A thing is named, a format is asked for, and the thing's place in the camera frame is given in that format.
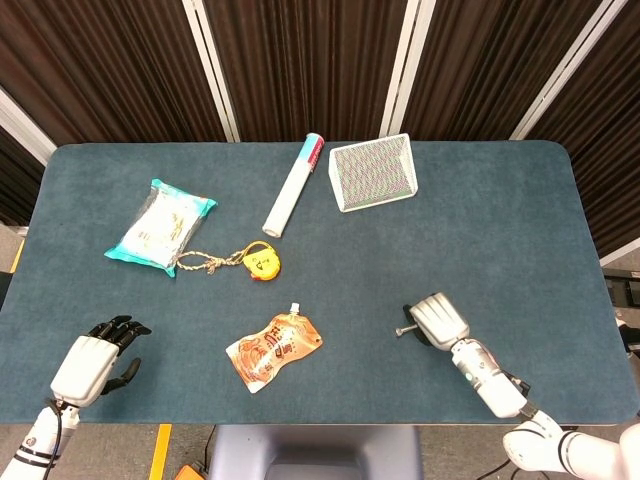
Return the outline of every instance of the snack bag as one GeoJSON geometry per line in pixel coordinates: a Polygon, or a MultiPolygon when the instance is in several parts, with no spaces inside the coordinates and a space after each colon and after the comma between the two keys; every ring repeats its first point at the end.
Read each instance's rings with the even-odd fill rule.
{"type": "Polygon", "coordinates": [[[251,393],[267,385],[287,363],[322,346],[322,337],[307,317],[299,315],[299,309],[297,303],[291,304],[289,313],[281,313],[261,332],[227,348],[227,355],[251,393]]]}
{"type": "Polygon", "coordinates": [[[133,225],[105,256],[162,268],[175,277],[178,256],[216,205],[215,200],[190,195],[155,178],[133,225]]]}

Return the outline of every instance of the yellow tape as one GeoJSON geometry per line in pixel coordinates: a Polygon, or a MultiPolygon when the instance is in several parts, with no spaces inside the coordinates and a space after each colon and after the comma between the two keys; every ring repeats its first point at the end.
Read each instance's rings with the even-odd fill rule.
{"type": "Polygon", "coordinates": [[[24,246],[24,240],[20,243],[18,247],[18,253],[16,253],[16,258],[13,259],[13,265],[11,265],[11,270],[9,273],[15,273],[16,268],[18,268],[18,262],[20,261],[20,255],[22,255],[22,247],[24,246]]]}
{"type": "Polygon", "coordinates": [[[151,463],[151,472],[149,472],[149,480],[162,480],[164,473],[164,464],[167,461],[167,451],[169,450],[169,439],[171,438],[171,424],[163,423],[158,427],[158,436],[156,437],[156,449],[153,452],[153,462],[151,463]]]}

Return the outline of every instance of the rope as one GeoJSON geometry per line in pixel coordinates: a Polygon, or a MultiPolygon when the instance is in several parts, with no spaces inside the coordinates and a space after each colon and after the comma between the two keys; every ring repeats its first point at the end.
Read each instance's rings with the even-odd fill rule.
{"type": "Polygon", "coordinates": [[[247,245],[244,249],[238,250],[237,252],[233,252],[227,258],[214,257],[213,255],[209,255],[208,253],[199,252],[197,250],[191,250],[189,252],[185,252],[179,255],[178,258],[176,259],[176,265],[179,268],[182,268],[183,270],[187,270],[190,272],[193,272],[196,270],[202,270],[203,268],[206,268],[207,274],[213,275],[216,269],[223,265],[226,265],[229,267],[232,267],[234,265],[240,265],[242,263],[242,259],[249,253],[249,250],[251,250],[253,247],[257,245],[262,245],[266,248],[273,249],[273,247],[269,245],[267,242],[257,240],[247,245]],[[192,257],[192,256],[206,258],[206,260],[199,265],[185,265],[180,261],[182,258],[192,257]]]}

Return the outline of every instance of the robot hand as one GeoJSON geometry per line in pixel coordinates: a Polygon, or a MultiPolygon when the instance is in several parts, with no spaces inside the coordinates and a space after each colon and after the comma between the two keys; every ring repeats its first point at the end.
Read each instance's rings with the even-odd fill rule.
{"type": "Polygon", "coordinates": [[[40,412],[0,480],[47,479],[78,428],[78,410],[131,381],[140,368],[139,358],[120,377],[108,377],[136,337],[150,333],[130,316],[121,315],[78,337],[51,382],[54,398],[40,412]]]}
{"type": "Polygon", "coordinates": [[[424,343],[451,351],[453,363],[497,417],[526,420],[503,439],[509,459],[519,468],[568,472],[586,480],[640,479],[640,425],[627,429],[619,444],[564,431],[527,401],[526,383],[503,371],[482,343],[469,338],[469,324],[442,293],[405,306],[405,314],[415,324],[396,329],[398,337],[416,330],[424,343]]]}

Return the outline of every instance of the brown curtain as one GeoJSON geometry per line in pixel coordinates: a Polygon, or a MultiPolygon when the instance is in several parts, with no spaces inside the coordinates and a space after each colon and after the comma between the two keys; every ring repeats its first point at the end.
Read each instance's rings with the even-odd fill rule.
{"type": "Polygon", "coordinates": [[[618,14],[529,138],[569,151],[600,256],[640,237],[640,2],[618,14]]]}
{"type": "Polygon", "coordinates": [[[44,166],[0,128],[0,221],[28,225],[44,166]]]}
{"type": "Polygon", "coordinates": [[[180,0],[2,0],[0,65],[58,145],[225,141],[180,0]]]}
{"type": "Polygon", "coordinates": [[[504,140],[600,0],[438,1],[402,131],[504,140]]]}
{"type": "Polygon", "coordinates": [[[406,0],[207,0],[243,141],[377,138],[406,0]]]}

